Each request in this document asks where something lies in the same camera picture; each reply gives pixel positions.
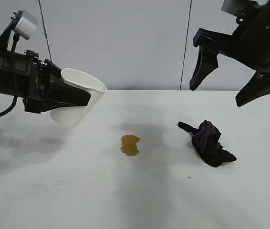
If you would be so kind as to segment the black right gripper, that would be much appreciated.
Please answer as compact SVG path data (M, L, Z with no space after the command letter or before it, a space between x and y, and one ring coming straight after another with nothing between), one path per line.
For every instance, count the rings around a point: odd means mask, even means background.
M270 0L263 5L254 0L225 0L221 9L236 17L238 27L231 35L198 29L193 38L199 53L189 82L191 91L218 68L219 53L250 68L270 64ZM235 101L241 107L269 94L270 74L255 74L238 92Z

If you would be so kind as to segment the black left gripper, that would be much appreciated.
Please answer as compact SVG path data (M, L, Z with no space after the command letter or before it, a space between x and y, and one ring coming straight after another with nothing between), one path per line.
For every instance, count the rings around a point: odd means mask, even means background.
M0 57L0 93L14 95L13 77L16 77L18 97L22 98L26 112L40 114L88 105L91 94L61 81L61 71L52 61L40 60L39 54L31 50L24 54L8 51Z

